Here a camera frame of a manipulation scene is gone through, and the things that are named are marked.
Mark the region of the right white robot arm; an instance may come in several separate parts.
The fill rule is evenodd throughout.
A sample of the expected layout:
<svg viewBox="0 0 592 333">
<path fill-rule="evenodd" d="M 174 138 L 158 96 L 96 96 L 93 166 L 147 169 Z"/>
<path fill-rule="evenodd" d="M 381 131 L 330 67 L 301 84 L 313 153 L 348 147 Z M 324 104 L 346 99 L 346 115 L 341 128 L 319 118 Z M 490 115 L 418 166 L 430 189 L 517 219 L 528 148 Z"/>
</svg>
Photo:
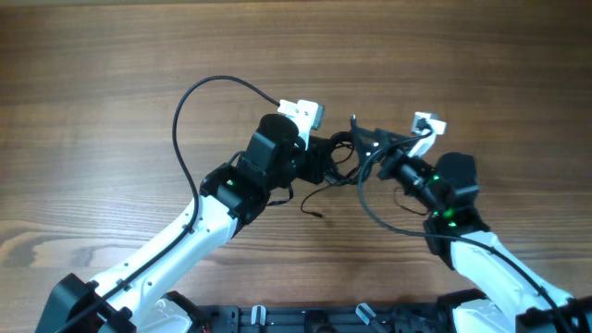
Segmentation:
<svg viewBox="0 0 592 333">
<path fill-rule="evenodd" d="M 434 165 L 423 159 L 422 146 L 435 134 L 430 125 L 421 126 L 413 137 L 382 129 L 351 129 L 360 161 L 358 200 L 369 217 L 391 232 L 425 239 L 432 254 L 481 291 L 481 297 L 452 307 L 453 329 L 590 331 L 590 298 L 576 299 L 549 284 L 517 259 L 483 221 L 475 207 L 480 191 L 475 159 L 461 153 L 446 153 Z M 422 230 L 394 227 L 370 207 L 364 183 L 374 165 L 380 166 L 380 179 L 396 180 L 406 195 L 425 207 Z"/>
</svg>

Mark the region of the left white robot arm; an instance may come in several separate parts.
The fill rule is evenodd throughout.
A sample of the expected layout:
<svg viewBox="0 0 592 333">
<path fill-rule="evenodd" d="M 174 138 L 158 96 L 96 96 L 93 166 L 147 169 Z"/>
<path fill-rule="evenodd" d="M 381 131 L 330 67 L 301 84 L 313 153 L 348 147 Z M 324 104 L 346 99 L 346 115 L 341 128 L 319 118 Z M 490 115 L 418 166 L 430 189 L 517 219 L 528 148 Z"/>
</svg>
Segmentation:
<svg viewBox="0 0 592 333">
<path fill-rule="evenodd" d="M 193 184 L 193 197 L 171 224 L 120 264 L 89 282 L 74 274 L 52 289 L 39 332 L 144 332 L 197 325 L 167 292 L 200 260 L 230 241 L 273 204 L 271 192 L 295 179 L 318 184 L 331 154 L 329 140 L 313 136 L 323 119 L 310 114 L 261 118 L 247 148 Z"/>
</svg>

